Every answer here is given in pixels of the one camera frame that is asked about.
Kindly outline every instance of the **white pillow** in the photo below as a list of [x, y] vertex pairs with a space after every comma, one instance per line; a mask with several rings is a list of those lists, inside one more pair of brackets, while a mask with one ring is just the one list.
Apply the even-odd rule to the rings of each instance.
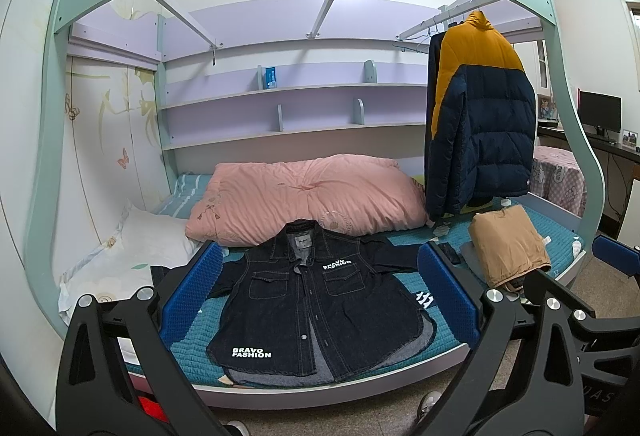
[[[71, 322], [78, 299], [90, 293], [100, 302], [128, 299], [152, 286], [151, 267], [187, 264], [199, 243], [184, 235], [187, 220], [156, 216], [127, 203], [113, 235], [60, 278], [58, 311]], [[129, 339], [119, 339], [127, 362], [138, 364]]]

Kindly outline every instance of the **jacket hood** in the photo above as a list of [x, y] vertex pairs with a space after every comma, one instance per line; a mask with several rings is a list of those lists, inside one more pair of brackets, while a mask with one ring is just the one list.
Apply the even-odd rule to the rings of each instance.
[[494, 27], [491, 26], [491, 23], [484, 16], [484, 13], [482, 13], [480, 10], [475, 10], [474, 12], [471, 12], [469, 17], [466, 18], [465, 22], [468, 22], [469, 24], [481, 30], [494, 29]]

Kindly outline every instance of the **tiled floor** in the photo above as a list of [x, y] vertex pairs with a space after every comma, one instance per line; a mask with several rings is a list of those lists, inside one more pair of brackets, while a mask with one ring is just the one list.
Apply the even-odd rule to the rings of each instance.
[[[585, 263], [572, 290], [596, 310], [598, 317], [640, 315], [640, 291], [635, 280], [598, 259]], [[512, 342], [494, 387], [506, 383], [517, 351], [518, 344]], [[403, 436], [415, 419], [422, 396], [432, 390], [443, 391], [457, 370], [458, 366], [411, 386], [357, 402], [289, 412], [221, 409], [216, 414], [223, 421], [244, 421], [252, 436]]]

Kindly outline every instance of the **shoe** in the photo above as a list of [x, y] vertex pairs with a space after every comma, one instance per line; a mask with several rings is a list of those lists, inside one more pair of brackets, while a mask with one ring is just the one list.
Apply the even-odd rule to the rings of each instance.
[[440, 399], [441, 396], [441, 393], [437, 391], [431, 391], [430, 393], [425, 394], [422, 397], [422, 400], [420, 400], [420, 405], [418, 406], [417, 423], [420, 423], [425, 418], [425, 416], [428, 415], [429, 411], [433, 408], [434, 405], [436, 405], [436, 402]]
[[251, 436], [249, 429], [241, 421], [230, 421], [224, 427], [231, 436]]

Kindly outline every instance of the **window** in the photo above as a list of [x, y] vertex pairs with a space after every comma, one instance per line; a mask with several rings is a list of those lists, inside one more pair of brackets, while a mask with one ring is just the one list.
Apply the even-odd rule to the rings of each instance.
[[545, 43], [538, 41], [538, 61], [540, 62], [540, 87], [548, 88], [548, 77], [546, 72], [546, 55], [545, 55]]
[[631, 42], [636, 58], [638, 73], [638, 90], [640, 90], [640, 0], [621, 0], [626, 13], [626, 23], [629, 28]]

